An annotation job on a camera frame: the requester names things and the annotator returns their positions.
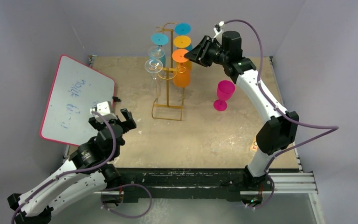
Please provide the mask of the yellow plastic wine glass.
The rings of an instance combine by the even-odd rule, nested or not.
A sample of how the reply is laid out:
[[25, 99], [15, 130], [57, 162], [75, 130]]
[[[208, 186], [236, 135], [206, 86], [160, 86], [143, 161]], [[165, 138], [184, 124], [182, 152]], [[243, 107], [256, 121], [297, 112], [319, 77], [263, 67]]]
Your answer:
[[191, 38], [186, 35], [179, 35], [173, 40], [173, 45], [177, 49], [172, 52], [172, 59], [177, 63], [179, 73], [183, 73], [188, 69], [190, 61], [185, 57], [185, 54], [189, 52], [187, 48], [191, 46], [191, 42]]

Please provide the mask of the orange plastic wine glass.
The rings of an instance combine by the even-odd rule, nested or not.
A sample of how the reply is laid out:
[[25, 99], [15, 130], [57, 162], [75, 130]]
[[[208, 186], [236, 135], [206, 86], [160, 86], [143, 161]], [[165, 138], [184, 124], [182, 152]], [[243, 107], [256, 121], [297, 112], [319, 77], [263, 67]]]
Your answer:
[[190, 61], [185, 58], [188, 53], [186, 49], [177, 49], [172, 53], [172, 59], [176, 62], [177, 73], [173, 79], [175, 86], [185, 88], [191, 81], [191, 66]]

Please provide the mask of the magenta plastic wine glass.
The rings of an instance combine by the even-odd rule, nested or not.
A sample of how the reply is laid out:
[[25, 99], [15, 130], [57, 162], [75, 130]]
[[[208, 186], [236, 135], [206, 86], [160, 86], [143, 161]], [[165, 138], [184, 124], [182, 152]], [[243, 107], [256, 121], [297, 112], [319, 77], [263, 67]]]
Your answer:
[[229, 80], [222, 80], [217, 85], [217, 100], [214, 101], [213, 107], [217, 111], [225, 111], [227, 109], [227, 101], [235, 92], [235, 84]]

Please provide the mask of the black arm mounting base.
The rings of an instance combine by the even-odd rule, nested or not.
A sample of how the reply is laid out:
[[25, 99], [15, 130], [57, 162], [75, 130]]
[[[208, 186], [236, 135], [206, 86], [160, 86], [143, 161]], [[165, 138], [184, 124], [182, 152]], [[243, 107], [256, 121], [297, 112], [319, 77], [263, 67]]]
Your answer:
[[252, 177], [243, 168], [116, 168], [102, 169], [108, 202], [136, 203], [139, 199], [224, 199], [250, 207], [263, 204], [263, 194], [275, 184], [269, 175]]

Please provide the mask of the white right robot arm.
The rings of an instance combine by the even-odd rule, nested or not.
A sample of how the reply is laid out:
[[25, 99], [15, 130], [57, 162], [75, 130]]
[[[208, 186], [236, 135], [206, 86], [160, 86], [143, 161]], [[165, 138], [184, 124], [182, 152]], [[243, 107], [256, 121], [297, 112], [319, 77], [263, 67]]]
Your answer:
[[243, 184], [249, 190], [260, 186], [266, 177], [271, 159], [294, 142], [299, 120], [295, 111], [289, 112], [258, 78], [259, 70], [242, 55], [242, 39], [237, 31], [225, 31], [218, 40], [204, 36], [184, 57], [204, 67], [213, 63], [223, 67], [225, 74], [249, 97], [264, 122], [256, 135], [258, 149], [244, 168]]

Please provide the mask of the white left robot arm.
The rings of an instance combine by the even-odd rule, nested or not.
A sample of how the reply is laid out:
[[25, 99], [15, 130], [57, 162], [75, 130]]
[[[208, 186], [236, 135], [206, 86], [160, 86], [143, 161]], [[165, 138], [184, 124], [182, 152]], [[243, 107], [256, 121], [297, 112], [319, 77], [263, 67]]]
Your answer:
[[14, 214], [13, 224], [48, 224], [74, 202], [94, 192], [114, 191], [120, 175], [111, 163], [125, 145], [123, 135], [137, 127], [132, 113], [121, 109], [121, 121], [109, 106], [91, 109], [89, 118], [97, 135], [81, 144], [46, 180], [26, 193], [13, 193], [7, 199]]

